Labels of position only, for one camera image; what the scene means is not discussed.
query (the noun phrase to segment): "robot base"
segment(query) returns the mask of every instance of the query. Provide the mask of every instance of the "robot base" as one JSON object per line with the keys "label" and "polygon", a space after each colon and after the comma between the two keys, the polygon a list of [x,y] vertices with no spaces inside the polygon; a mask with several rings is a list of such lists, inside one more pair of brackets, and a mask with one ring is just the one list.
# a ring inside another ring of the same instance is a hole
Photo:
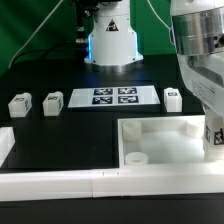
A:
{"label": "robot base", "polygon": [[105,72],[105,73],[121,73],[121,72],[127,72],[131,69],[141,67],[143,65],[143,56],[139,54],[139,59],[135,60],[132,63],[125,64],[125,65],[97,65],[92,63],[89,59],[85,59],[85,67],[89,70],[97,71],[97,72]]}

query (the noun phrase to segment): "white cylinder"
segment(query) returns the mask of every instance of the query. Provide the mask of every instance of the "white cylinder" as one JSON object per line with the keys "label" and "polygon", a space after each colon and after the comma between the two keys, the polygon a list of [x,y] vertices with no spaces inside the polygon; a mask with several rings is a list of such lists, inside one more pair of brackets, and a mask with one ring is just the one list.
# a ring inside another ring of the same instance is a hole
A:
{"label": "white cylinder", "polygon": [[190,120],[187,123],[187,136],[190,138],[201,138],[204,134],[204,120]]}
{"label": "white cylinder", "polygon": [[148,156],[142,152],[132,152],[125,156],[126,165],[145,165],[148,164]]}
{"label": "white cylinder", "polygon": [[137,141],[142,136],[142,124],[140,121],[125,121],[123,123],[123,138],[126,141]]}

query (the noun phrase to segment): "small white block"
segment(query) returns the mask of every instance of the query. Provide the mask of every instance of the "small white block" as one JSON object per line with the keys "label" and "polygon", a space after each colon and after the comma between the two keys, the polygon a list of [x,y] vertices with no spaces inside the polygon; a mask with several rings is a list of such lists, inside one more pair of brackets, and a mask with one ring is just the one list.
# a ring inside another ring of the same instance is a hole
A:
{"label": "small white block", "polygon": [[182,97],[178,89],[165,89],[164,103],[167,112],[182,112]]}
{"label": "small white block", "polygon": [[29,93],[17,94],[8,104],[10,117],[25,117],[32,107]]}
{"label": "small white block", "polygon": [[13,129],[0,128],[0,167],[15,144]]}
{"label": "small white block", "polygon": [[58,116],[64,106],[61,92],[49,93],[43,102],[44,116]]}

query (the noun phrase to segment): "white block with black sticker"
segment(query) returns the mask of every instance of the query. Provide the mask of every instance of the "white block with black sticker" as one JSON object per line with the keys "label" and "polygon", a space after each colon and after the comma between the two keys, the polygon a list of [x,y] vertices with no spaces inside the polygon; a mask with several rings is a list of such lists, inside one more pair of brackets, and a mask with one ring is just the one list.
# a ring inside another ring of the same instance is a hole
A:
{"label": "white block with black sticker", "polygon": [[61,92],[49,93],[43,102],[44,116],[58,116],[64,106]]}
{"label": "white block with black sticker", "polygon": [[164,90],[164,104],[167,112],[182,112],[182,97],[178,89]]}
{"label": "white block with black sticker", "polygon": [[10,117],[25,117],[32,107],[31,99],[29,93],[17,94],[8,104]]}
{"label": "white block with black sticker", "polygon": [[68,107],[131,106],[160,104],[154,86],[74,89]]}

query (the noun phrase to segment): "white cable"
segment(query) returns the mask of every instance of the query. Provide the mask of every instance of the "white cable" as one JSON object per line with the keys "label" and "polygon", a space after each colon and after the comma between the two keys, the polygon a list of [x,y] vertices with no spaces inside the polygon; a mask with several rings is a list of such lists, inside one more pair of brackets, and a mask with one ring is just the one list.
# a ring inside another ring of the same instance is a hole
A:
{"label": "white cable", "polygon": [[155,16],[159,19],[159,21],[168,29],[170,30],[170,27],[160,18],[160,16],[157,14],[157,12],[155,11],[155,9],[153,8],[151,2],[149,0],[147,0],[150,8],[152,9],[152,11],[154,12]]}
{"label": "white cable", "polygon": [[30,38],[26,41],[26,43],[14,54],[12,57],[9,68],[12,66],[12,62],[19,55],[21,51],[30,43],[30,41],[36,36],[36,34],[40,31],[40,29],[44,26],[44,24],[50,19],[50,17],[55,13],[55,11],[60,7],[64,0],[60,0],[59,3],[54,7],[54,9],[50,12],[50,14],[44,19],[44,21],[38,26],[38,28],[34,31],[34,33],[30,36]]}

